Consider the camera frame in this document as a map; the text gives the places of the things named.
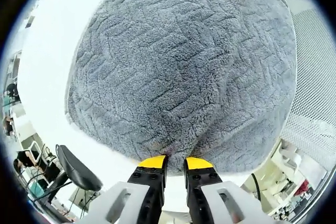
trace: fluffy gray blanket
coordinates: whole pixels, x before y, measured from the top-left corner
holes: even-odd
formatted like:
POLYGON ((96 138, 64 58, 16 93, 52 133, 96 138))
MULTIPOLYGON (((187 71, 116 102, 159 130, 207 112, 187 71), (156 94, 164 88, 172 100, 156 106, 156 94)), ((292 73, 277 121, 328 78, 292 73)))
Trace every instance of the fluffy gray blanket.
POLYGON ((169 155, 170 174, 188 156, 243 172, 269 154, 295 87, 285 0, 104 0, 80 42, 67 109, 127 157, 169 155))

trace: desk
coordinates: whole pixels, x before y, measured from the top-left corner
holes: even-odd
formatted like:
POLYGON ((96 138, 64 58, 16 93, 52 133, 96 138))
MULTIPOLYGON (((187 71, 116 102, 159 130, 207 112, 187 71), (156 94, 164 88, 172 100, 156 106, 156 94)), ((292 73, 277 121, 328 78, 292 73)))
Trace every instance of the desk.
MULTIPOLYGON (((44 0, 39 4, 22 49, 17 87, 26 115, 42 141, 50 149, 56 144, 66 145, 101 179, 103 190, 107 190, 118 181, 127 181, 137 163, 98 144, 69 125, 65 116, 72 59, 101 1, 44 0)), ((249 173, 221 175, 221 178, 241 186, 248 176, 249 173)), ((167 178, 163 210, 188 212, 184 183, 183 176, 167 178)))

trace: white mesh panel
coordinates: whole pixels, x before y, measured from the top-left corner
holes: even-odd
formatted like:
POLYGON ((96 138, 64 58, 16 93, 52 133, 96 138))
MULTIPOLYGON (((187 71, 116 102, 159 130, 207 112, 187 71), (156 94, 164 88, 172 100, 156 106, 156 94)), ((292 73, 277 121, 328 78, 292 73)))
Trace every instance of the white mesh panel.
POLYGON ((296 96, 281 137, 325 169, 336 164, 336 48, 310 0, 287 0, 297 36, 296 96))

